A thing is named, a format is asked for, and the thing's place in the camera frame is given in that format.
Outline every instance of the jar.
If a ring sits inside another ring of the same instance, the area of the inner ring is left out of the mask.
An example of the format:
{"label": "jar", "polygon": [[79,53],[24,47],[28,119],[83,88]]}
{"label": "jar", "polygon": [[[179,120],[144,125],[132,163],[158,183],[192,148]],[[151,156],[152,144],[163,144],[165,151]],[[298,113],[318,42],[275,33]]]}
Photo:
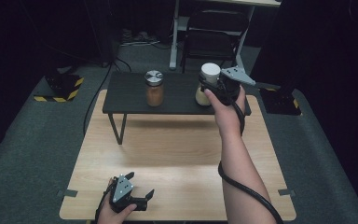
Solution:
{"label": "jar", "polygon": [[162,104],[164,99],[163,75],[159,71],[149,71],[145,75],[146,101],[150,106]]}
{"label": "jar", "polygon": [[[205,63],[201,67],[200,74],[205,77],[206,82],[216,85],[217,79],[220,75],[220,66],[215,63]],[[209,102],[208,98],[206,97],[205,93],[201,91],[201,84],[199,84],[199,87],[196,91],[196,101],[199,105],[210,105],[211,102]]]}

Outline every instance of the forearm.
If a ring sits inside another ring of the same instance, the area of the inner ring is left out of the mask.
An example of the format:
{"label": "forearm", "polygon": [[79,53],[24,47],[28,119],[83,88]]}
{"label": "forearm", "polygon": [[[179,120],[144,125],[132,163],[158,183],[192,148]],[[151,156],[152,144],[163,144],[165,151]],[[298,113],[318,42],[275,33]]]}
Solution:
{"label": "forearm", "polygon": [[[227,176],[253,189],[267,200],[269,195],[250,158],[245,144],[236,134],[222,135],[222,166]],[[223,181],[227,218],[232,223],[275,223],[270,212],[247,193]]]}

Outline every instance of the cable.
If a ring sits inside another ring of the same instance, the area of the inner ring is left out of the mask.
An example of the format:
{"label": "cable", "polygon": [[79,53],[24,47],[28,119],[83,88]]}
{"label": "cable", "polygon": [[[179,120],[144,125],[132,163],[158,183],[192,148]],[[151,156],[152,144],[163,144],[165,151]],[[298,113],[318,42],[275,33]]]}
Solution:
{"label": "cable", "polygon": [[129,43],[124,43],[121,44],[121,47],[128,47],[128,46],[135,46],[135,47],[140,47],[140,46],[149,46],[149,45],[153,45],[153,44],[157,44],[159,43],[159,40],[156,41],[135,41],[135,42],[129,42]]}
{"label": "cable", "polygon": [[112,186],[113,186],[114,183],[110,184],[109,186],[107,186],[106,188],[106,191],[103,192],[103,197],[101,198],[100,200],[100,203],[98,205],[98,208],[97,210],[95,211],[95,218],[94,218],[94,222],[98,224],[98,219],[100,217],[100,213],[101,213],[101,209],[102,209],[102,206],[103,206],[103,201],[104,201],[104,198],[106,197],[106,195],[110,192]]}
{"label": "cable", "polygon": [[114,64],[115,64],[116,71],[117,71],[118,73],[121,73],[121,69],[118,67],[118,65],[116,64],[116,62],[114,62]]}
{"label": "cable", "polygon": [[155,47],[156,49],[170,49],[171,46],[167,47],[167,48],[161,48],[159,46],[157,46],[156,44],[152,44],[153,47]]}
{"label": "cable", "polygon": [[[86,0],[83,0],[83,3],[84,3],[84,6],[86,7],[87,15],[89,16],[89,23],[91,24],[92,33],[94,34],[94,38],[97,40],[98,36],[97,36],[97,34],[95,32],[94,24],[92,22],[91,15],[90,15],[90,10],[89,10],[89,7],[87,6]],[[96,43],[97,43],[98,52],[100,53],[100,55],[103,55],[103,52],[101,51],[100,43],[98,41],[96,41]]]}
{"label": "cable", "polygon": [[109,75],[111,68],[112,68],[112,63],[110,63],[109,69],[107,70],[107,73],[106,73],[106,75],[105,75],[105,77],[104,77],[104,79],[103,79],[103,81],[102,81],[100,87],[99,87],[98,90],[95,92],[94,96],[92,97],[91,102],[89,103],[89,107],[87,108],[86,115],[84,116],[84,119],[83,119],[83,135],[86,135],[86,120],[87,120],[87,116],[89,115],[92,102],[94,102],[95,98],[97,97],[98,92],[99,92],[100,89],[101,89],[101,86],[102,86],[102,85],[104,84],[104,82],[106,81],[107,76]]}
{"label": "cable", "polygon": [[250,196],[252,196],[253,198],[255,198],[258,202],[260,202],[261,204],[263,204],[269,211],[270,213],[274,216],[275,220],[277,221],[278,224],[283,224],[283,220],[281,218],[281,216],[279,215],[278,211],[274,208],[274,206],[267,201],[267,199],[265,199],[263,196],[261,196],[259,193],[257,193],[256,191],[249,189],[248,187],[244,186],[243,184],[231,179],[230,177],[228,177],[224,170],[223,170],[223,166],[222,166],[222,162],[219,163],[219,167],[217,169],[217,171],[219,172],[220,176],[226,181],[228,182],[228,184],[230,184],[231,186],[242,190],[243,192],[249,194]]}
{"label": "cable", "polygon": [[350,3],[349,3],[349,6],[348,6],[348,13],[350,15],[350,18],[355,21],[355,18],[353,17],[352,15],[352,12],[351,12],[351,7],[352,7],[352,0],[350,0]]}
{"label": "cable", "polygon": [[237,117],[240,120],[240,131],[241,131],[241,135],[242,135],[243,130],[245,129],[245,116],[243,115],[242,110],[240,109],[240,107],[237,105],[237,103],[234,102],[234,100],[232,99],[232,97],[228,93],[226,84],[220,78],[218,79],[218,82],[223,87],[223,91],[225,92],[226,98],[229,100],[230,104],[234,107],[235,112],[237,113]]}
{"label": "cable", "polygon": [[28,18],[28,20],[30,21],[30,23],[32,24],[33,28],[34,28],[34,31],[36,32],[36,35],[37,35],[37,38],[39,39],[39,41],[46,47],[48,47],[49,49],[53,49],[61,54],[64,54],[66,56],[69,56],[71,58],[75,58],[75,59],[78,59],[78,60],[81,60],[81,61],[84,61],[84,62],[87,62],[87,63],[95,63],[95,64],[101,64],[100,62],[95,62],[93,60],[89,60],[89,59],[85,59],[85,58],[82,58],[82,57],[79,57],[79,56],[75,56],[73,54],[70,54],[70,53],[67,53],[65,51],[62,51],[60,49],[56,49],[55,47],[52,47],[50,44],[46,43],[45,40],[43,40],[40,36],[39,36],[39,31],[36,27],[36,25],[34,24],[34,20],[31,18],[31,15],[29,14],[26,6],[24,5],[24,3],[22,2],[22,0],[20,0],[20,3],[21,3],[21,7],[22,9],[24,10],[24,13],[26,15],[26,17]]}
{"label": "cable", "polygon": [[[237,105],[237,103],[235,103],[234,100],[229,96],[226,84],[224,82],[222,82],[221,79],[219,79],[219,82],[220,82],[221,86],[223,87],[223,91],[225,92],[226,97],[228,98],[228,100],[230,101],[231,105],[234,107],[235,112],[237,113],[238,119],[240,120],[240,129],[241,129],[241,134],[242,134],[243,130],[245,128],[245,116],[243,115],[242,110]],[[240,189],[243,192],[251,195],[256,200],[258,200],[261,204],[263,204],[270,211],[270,213],[274,216],[274,218],[277,221],[277,223],[283,223],[283,220],[282,220],[281,216],[276,211],[274,206],[269,201],[267,201],[262,195],[260,195],[259,193],[255,192],[254,190],[252,190],[252,189],[244,186],[243,184],[241,184],[241,183],[231,179],[230,177],[228,177],[225,174],[224,170],[223,170],[222,162],[219,163],[218,172],[219,172],[220,176],[224,180],[226,180],[226,182],[228,182],[228,184],[230,184],[230,185],[234,186],[235,188]]]}
{"label": "cable", "polygon": [[126,64],[126,65],[127,65],[127,67],[129,67],[130,72],[132,72],[132,69],[131,69],[131,67],[130,67],[130,65],[129,65],[129,64],[127,64],[127,63],[126,63],[126,62],[124,62],[123,60],[119,59],[118,57],[116,57],[116,59],[117,59],[117,60],[119,60],[119,61],[121,61],[122,63]]}

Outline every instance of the chair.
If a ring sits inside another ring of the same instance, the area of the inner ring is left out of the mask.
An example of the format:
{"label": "chair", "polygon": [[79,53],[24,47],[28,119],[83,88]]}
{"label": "chair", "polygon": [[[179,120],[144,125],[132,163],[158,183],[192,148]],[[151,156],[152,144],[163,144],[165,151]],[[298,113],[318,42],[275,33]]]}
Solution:
{"label": "chair", "polygon": [[249,26],[245,14],[225,10],[202,10],[190,16],[182,54],[182,73],[186,58],[232,61],[235,65],[241,38]]}

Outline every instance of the wooden table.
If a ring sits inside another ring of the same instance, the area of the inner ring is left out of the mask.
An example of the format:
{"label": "wooden table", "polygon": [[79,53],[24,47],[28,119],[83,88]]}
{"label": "wooden table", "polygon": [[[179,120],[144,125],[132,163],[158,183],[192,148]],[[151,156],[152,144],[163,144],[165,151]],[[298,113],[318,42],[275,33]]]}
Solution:
{"label": "wooden table", "polygon": [[[142,115],[127,117],[126,141],[119,145],[102,107],[101,91],[79,151],[60,217],[94,219],[95,209],[111,176],[135,172],[132,196],[155,189],[147,211],[128,220],[227,220],[222,180],[217,173],[221,141],[213,115]],[[243,136],[255,167],[266,184],[272,204],[283,220],[296,218],[280,165],[259,105],[248,96],[252,115]],[[120,124],[122,115],[114,115]]]}

